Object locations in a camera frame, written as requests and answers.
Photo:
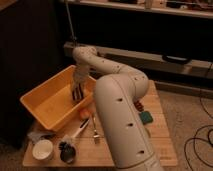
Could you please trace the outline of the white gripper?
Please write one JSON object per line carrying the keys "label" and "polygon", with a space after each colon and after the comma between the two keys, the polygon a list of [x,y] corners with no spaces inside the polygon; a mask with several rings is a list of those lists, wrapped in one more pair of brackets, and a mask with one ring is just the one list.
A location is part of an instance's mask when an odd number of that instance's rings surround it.
{"label": "white gripper", "polygon": [[90,67],[88,65],[77,64],[73,72],[73,86],[75,90],[79,85],[83,86],[89,75]]}

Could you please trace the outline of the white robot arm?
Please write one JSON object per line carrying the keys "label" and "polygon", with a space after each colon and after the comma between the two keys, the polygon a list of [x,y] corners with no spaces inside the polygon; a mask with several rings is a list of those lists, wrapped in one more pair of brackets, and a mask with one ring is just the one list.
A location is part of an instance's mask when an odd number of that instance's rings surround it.
{"label": "white robot arm", "polygon": [[164,171],[135,106],[148,91],[146,74],[100,57],[92,46],[75,47],[73,58],[74,101],[83,98],[83,85],[91,69],[103,74],[96,81],[93,98],[117,171]]}

